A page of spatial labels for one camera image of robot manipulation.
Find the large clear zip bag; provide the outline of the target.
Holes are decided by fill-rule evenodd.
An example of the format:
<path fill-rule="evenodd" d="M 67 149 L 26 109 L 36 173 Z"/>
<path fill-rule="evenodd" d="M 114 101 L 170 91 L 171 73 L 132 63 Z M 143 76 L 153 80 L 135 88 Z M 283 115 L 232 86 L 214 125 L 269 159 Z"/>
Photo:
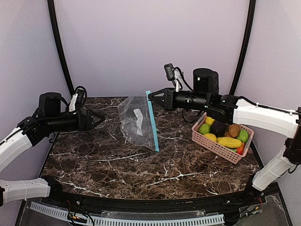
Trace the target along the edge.
<path fill-rule="evenodd" d="M 118 105 L 120 131 L 129 143 L 159 152 L 153 106 L 148 98 L 150 93 L 147 90 L 132 95 Z"/>

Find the yellow toy lemon back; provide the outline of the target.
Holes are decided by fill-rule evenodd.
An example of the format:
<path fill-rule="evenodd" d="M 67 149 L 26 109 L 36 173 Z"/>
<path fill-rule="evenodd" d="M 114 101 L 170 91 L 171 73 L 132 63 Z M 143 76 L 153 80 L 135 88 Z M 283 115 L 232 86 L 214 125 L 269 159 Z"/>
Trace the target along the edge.
<path fill-rule="evenodd" d="M 213 119 L 213 118 L 211 118 L 211 117 L 206 117 L 205 118 L 205 123 L 206 124 L 208 124 L 208 125 L 210 125 L 210 126 L 212 126 L 213 124 L 214 124 L 214 122 L 215 122 L 215 119 Z"/>

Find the yellow toy lemon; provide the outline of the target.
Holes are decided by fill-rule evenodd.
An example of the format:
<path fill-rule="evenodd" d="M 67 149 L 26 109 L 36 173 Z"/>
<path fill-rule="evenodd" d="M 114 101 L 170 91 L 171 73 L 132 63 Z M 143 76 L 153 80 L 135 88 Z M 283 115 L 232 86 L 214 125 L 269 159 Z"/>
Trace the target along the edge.
<path fill-rule="evenodd" d="M 208 125 L 210 125 L 210 126 L 212 126 L 213 124 L 214 124 L 214 122 L 215 122 L 215 119 L 213 119 L 213 118 L 211 118 L 211 117 L 206 117 L 205 118 L 205 123 L 206 124 L 208 124 Z"/>
<path fill-rule="evenodd" d="M 208 139 L 214 141 L 214 142 L 217 142 L 217 137 L 216 137 L 215 134 L 212 134 L 212 133 L 206 133 L 206 134 L 204 134 L 204 136 L 205 136 L 206 138 L 208 138 Z"/>

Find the yellow toy lemon front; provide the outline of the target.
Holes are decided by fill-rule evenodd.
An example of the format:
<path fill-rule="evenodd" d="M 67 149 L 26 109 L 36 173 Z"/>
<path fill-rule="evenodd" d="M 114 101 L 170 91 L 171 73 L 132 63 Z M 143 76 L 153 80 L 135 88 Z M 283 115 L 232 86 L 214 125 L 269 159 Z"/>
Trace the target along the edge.
<path fill-rule="evenodd" d="M 214 142 L 217 142 L 217 137 L 216 137 L 215 134 L 212 134 L 212 133 L 206 133 L 206 134 L 204 134 L 204 136 L 205 136 L 206 138 L 208 138 L 208 139 L 214 141 Z"/>

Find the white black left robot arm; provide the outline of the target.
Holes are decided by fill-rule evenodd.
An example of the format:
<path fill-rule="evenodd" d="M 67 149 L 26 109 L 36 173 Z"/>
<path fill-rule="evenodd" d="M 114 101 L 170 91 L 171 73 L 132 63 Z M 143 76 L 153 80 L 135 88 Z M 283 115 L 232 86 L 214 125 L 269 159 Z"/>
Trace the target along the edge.
<path fill-rule="evenodd" d="M 94 111 L 82 112 L 87 92 L 79 87 L 67 102 L 60 93 L 40 95 L 39 106 L 0 143 L 0 168 L 5 169 L 16 157 L 37 145 L 50 134 L 60 131 L 88 131 L 101 124 L 105 117 Z M 1 205 L 31 198 L 49 197 L 62 186 L 51 176 L 31 180 L 0 181 Z"/>

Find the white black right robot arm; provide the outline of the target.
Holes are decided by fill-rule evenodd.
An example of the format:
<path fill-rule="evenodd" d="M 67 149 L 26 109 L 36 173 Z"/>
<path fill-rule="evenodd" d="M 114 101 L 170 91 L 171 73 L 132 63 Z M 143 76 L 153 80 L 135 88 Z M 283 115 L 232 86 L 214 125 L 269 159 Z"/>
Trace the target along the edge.
<path fill-rule="evenodd" d="M 206 68 L 193 70 L 193 89 L 164 88 L 148 98 L 165 110 L 199 110 L 227 124 L 243 124 L 286 137 L 280 152 L 252 176 L 253 190 L 264 191 L 272 182 L 301 163 L 301 111 L 285 110 L 252 102 L 246 97 L 219 94 L 218 73 Z"/>

